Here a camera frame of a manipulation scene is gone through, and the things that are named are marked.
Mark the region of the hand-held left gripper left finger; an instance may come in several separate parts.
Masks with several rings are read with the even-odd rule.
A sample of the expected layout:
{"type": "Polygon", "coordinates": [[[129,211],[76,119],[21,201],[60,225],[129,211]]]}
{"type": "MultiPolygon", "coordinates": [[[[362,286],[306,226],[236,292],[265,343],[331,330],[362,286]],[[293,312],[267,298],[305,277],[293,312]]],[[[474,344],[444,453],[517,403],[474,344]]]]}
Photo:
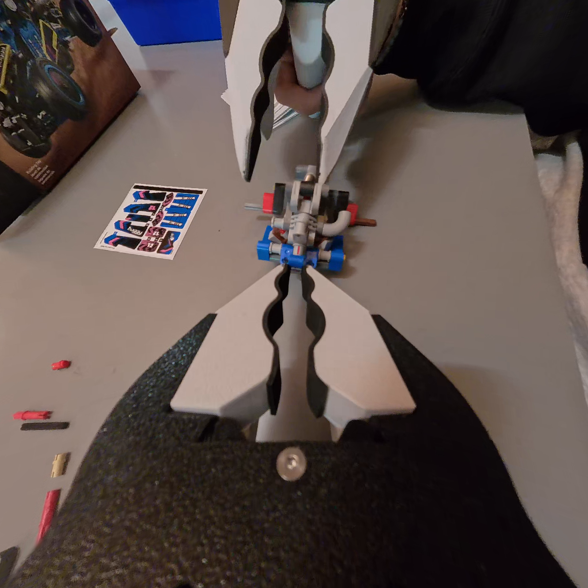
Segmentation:
{"type": "Polygon", "coordinates": [[[177,412],[260,417],[277,412],[281,397],[279,348],[289,266],[277,266],[213,317],[171,401],[177,412]]]}

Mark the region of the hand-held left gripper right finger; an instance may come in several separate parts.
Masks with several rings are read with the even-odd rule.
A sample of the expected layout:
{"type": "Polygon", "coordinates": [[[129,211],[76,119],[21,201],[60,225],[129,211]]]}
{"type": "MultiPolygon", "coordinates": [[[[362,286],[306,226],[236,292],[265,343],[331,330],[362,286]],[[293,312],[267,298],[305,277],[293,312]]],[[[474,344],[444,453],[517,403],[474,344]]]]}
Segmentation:
{"type": "Polygon", "coordinates": [[[412,413],[416,404],[375,317],[311,266],[301,273],[313,334],[306,393],[313,415],[370,418],[412,413]]]}

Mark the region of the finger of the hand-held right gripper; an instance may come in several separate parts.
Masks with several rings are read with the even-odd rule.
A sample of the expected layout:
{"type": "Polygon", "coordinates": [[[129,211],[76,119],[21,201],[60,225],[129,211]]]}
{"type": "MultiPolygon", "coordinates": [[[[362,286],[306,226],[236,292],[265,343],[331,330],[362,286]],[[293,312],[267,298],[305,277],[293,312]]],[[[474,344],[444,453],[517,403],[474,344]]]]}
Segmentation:
{"type": "Polygon", "coordinates": [[[270,74],[288,42],[284,1],[224,1],[224,64],[239,170],[249,182],[273,109],[270,74]]]}
{"type": "Polygon", "coordinates": [[[327,73],[320,120],[319,181],[333,171],[371,81],[374,1],[334,1],[323,18],[327,73]]]}

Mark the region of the lego instruction booklet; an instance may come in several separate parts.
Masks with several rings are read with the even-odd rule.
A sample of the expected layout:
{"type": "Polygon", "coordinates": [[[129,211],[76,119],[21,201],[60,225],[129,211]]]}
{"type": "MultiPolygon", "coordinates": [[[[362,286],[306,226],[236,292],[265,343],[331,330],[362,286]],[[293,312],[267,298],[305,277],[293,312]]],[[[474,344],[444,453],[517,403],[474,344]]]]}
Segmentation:
{"type": "MultiPolygon", "coordinates": [[[[224,102],[230,105],[228,89],[222,93],[221,98],[224,102]]],[[[286,122],[289,122],[290,120],[296,118],[298,115],[299,113],[297,111],[290,107],[282,105],[280,102],[274,99],[273,129],[282,126],[286,122]]],[[[317,118],[318,115],[319,113],[315,113],[311,118],[317,118]]]]}

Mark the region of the grey and blue lego chassis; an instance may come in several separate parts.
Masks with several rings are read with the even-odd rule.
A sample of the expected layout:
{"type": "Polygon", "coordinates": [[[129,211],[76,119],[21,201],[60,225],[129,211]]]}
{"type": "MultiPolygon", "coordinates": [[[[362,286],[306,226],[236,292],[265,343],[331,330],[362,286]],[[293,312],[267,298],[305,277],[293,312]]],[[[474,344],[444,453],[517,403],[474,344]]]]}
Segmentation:
{"type": "Polygon", "coordinates": [[[275,183],[260,203],[246,203],[246,210],[269,217],[257,242],[260,261],[280,263],[282,244],[306,246],[307,265],[340,272],[346,261],[344,232],[355,226],[377,227],[377,221],[359,216],[349,192],[320,183],[316,166],[296,167],[295,179],[275,183]]]}

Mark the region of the lego sticker sheet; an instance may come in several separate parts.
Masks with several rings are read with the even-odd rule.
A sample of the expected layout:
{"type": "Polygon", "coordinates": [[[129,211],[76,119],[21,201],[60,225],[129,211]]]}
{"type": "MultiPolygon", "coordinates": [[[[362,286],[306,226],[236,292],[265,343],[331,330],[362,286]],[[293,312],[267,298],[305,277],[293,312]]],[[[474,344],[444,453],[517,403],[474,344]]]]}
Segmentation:
{"type": "Polygon", "coordinates": [[[173,260],[207,191],[133,184],[94,248],[173,260]]]}

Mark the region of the person's right hand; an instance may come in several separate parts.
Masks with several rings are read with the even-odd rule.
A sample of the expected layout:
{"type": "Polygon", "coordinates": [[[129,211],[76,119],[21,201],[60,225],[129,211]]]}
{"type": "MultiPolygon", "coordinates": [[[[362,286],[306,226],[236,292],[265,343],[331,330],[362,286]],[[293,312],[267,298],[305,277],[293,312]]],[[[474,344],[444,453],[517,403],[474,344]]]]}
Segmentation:
{"type": "Polygon", "coordinates": [[[275,82],[275,98],[297,113],[312,116],[320,112],[324,85],[312,89],[299,85],[292,48],[288,47],[279,61],[275,82]]]}

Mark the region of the blue plastic storage bin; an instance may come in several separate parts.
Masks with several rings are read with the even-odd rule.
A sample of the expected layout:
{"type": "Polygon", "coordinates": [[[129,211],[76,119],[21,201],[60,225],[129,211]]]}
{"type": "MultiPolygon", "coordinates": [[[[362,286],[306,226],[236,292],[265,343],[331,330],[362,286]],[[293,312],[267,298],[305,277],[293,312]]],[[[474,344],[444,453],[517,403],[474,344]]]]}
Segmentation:
{"type": "Polygon", "coordinates": [[[222,38],[217,1],[111,1],[137,45],[169,45],[222,38]]]}

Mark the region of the black cardboard box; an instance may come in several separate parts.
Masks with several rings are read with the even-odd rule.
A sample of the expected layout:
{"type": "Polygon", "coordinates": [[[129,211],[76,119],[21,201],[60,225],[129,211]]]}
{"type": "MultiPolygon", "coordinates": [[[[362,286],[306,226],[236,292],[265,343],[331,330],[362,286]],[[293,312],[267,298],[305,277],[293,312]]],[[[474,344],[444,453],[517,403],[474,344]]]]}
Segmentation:
{"type": "Polygon", "coordinates": [[[1,233],[140,87],[88,1],[1,1],[1,233]]]}

